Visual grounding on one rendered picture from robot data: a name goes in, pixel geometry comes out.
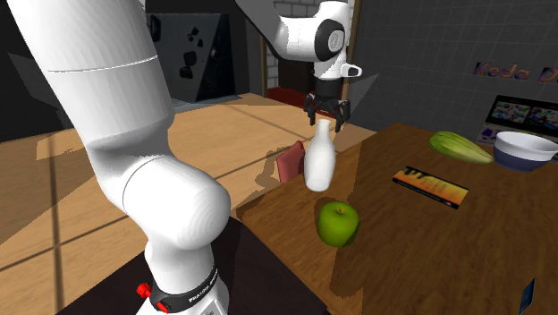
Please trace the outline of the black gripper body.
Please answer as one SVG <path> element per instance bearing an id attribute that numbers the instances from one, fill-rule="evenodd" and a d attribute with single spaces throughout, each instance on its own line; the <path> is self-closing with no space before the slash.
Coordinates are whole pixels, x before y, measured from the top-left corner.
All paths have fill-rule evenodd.
<path id="1" fill-rule="evenodd" d="M 343 78 L 334 80 L 316 79 L 315 91 L 307 94 L 304 101 L 304 110 L 310 109 L 310 104 L 315 103 L 315 108 L 327 112 L 349 112 L 350 101 L 341 100 Z"/>

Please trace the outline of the white vase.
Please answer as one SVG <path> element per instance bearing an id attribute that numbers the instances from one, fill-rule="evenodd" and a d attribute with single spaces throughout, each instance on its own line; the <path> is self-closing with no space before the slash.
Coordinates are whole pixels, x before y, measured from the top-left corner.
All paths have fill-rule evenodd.
<path id="1" fill-rule="evenodd" d="M 334 175 L 336 151 L 330 137 L 330 120 L 319 119 L 304 157 L 304 179 L 313 192 L 326 191 Z"/>

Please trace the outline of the red chair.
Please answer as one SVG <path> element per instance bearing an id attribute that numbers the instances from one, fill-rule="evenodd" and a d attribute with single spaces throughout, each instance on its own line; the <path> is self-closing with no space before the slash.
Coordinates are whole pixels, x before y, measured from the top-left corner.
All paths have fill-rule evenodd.
<path id="1" fill-rule="evenodd" d="M 276 159 L 280 183 L 286 183 L 304 172 L 305 149 L 297 140 Z"/>

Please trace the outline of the green apple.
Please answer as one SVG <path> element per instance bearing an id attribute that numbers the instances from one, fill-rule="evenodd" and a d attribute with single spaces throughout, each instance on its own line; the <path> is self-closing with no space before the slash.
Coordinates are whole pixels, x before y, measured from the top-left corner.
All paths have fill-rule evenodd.
<path id="1" fill-rule="evenodd" d="M 320 210 L 317 233 L 327 245 L 346 247 L 356 238 L 359 221 L 359 213 L 353 206 L 341 201 L 330 201 Z"/>

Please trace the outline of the orange and black book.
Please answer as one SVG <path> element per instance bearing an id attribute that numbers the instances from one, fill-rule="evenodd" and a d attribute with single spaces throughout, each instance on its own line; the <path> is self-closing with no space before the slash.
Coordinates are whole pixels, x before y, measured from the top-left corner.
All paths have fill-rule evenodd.
<path id="1" fill-rule="evenodd" d="M 469 192 L 468 188 L 440 177 L 405 166 L 392 178 L 394 183 L 421 193 L 453 209 L 458 209 Z"/>

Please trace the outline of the grey panel with black shapes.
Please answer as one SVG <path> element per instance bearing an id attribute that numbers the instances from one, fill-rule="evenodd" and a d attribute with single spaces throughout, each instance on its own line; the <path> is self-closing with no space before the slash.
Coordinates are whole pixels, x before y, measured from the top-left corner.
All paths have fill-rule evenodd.
<path id="1" fill-rule="evenodd" d="M 227 13 L 149 13 L 147 25 L 172 98 L 197 103 L 236 93 Z"/>

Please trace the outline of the wooden table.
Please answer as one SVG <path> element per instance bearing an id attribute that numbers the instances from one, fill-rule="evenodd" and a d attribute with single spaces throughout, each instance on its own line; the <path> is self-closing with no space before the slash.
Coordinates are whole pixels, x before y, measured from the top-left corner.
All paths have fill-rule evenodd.
<path id="1" fill-rule="evenodd" d="M 302 178 L 237 215 L 333 315 L 558 315 L 558 165 L 530 173 L 432 151 L 430 132 L 393 124 L 342 152 L 325 192 Z M 469 189 L 458 209 L 394 183 L 405 166 Z M 346 247 L 318 236 L 321 208 L 359 213 Z"/>

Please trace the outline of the dark robot stand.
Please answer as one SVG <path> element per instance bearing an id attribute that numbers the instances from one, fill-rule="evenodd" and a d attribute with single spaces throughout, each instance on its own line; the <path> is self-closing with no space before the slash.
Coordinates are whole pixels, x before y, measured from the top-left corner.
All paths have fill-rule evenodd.
<path id="1" fill-rule="evenodd" d="M 326 314 L 326 305 L 237 219 L 229 219 L 212 250 L 230 293 L 229 315 Z M 135 315 L 143 303 L 136 289 L 152 280 L 140 253 L 56 315 Z"/>

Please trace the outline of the white and blue bowl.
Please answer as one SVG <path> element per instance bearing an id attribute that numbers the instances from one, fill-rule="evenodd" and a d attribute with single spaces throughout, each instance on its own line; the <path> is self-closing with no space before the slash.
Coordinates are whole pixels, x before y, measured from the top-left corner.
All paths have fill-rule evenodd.
<path id="1" fill-rule="evenodd" d="M 523 132 L 498 132 L 494 143 L 495 163 L 518 172 L 531 172 L 558 154 L 558 144 Z"/>

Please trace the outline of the blue flat book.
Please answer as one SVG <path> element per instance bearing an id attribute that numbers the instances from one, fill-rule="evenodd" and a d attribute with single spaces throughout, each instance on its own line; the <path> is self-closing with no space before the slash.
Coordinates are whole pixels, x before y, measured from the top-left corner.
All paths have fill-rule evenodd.
<path id="1" fill-rule="evenodd" d="M 523 289 L 521 294 L 521 299 L 520 299 L 520 308 L 519 308 L 518 315 L 522 315 L 524 311 L 532 304 L 535 283 L 536 283 L 536 279 L 533 278 L 528 283 L 528 285 Z"/>

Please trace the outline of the dark wall picture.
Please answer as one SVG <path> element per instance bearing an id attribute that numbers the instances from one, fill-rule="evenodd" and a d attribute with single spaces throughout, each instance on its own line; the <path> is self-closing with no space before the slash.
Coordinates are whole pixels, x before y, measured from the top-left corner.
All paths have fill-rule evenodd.
<path id="1" fill-rule="evenodd" d="M 558 143 L 558 104 L 498 95 L 476 142 L 492 146 L 498 132 L 524 132 Z"/>

